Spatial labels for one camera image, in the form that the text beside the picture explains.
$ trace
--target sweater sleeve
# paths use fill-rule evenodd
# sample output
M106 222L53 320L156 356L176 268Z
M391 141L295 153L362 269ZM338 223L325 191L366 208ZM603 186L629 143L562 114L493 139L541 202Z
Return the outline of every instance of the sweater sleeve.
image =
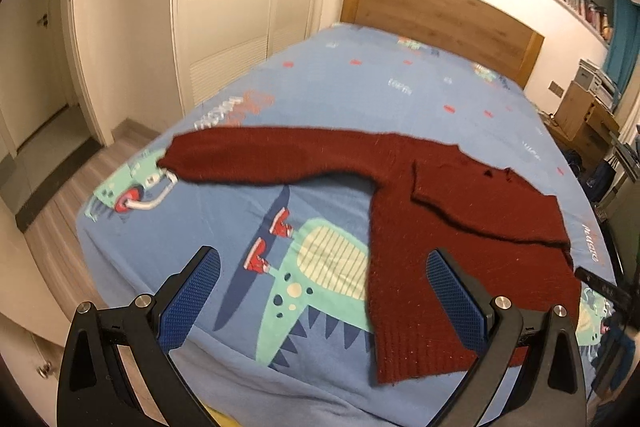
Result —
M174 137L158 166L193 182L284 184L330 172L381 183L394 151L388 135L290 127L214 127Z
M561 247L570 241L554 196L545 196L511 169L495 169L460 151L445 160L416 161L414 200L457 226L505 241Z

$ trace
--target blue gripper pad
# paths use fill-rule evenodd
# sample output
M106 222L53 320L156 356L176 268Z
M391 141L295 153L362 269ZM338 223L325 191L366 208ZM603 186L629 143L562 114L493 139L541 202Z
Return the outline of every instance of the blue gripper pad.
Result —
M484 315L438 250L427 257L427 279L462 345L482 355L487 345Z
M160 317L158 344L164 354L180 347L220 277L220 254L211 248Z

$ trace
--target wooden desk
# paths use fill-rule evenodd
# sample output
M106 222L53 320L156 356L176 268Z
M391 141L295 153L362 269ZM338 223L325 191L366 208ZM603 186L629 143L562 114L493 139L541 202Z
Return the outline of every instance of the wooden desk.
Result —
M572 82L553 117L543 122L560 150L573 149L582 158L584 176L591 175L611 149L610 134L620 126L593 93Z

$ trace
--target doorway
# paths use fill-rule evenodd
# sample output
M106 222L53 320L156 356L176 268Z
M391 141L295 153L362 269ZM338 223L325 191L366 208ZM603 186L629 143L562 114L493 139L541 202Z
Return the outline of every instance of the doorway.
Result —
M21 230L64 182L60 166L79 168L100 147L67 61L63 1L0 2L0 197Z

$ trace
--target red sweater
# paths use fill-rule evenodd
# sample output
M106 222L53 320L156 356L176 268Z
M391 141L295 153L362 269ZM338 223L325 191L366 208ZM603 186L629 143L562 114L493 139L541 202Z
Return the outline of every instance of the red sweater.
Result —
M427 282L426 257L436 247L491 295L539 311L562 304L577 322L580 282L556 198L457 146L398 134L217 127L175 136L158 165L191 182L291 184L329 172L372 179L367 309L380 383L466 370L476 357Z

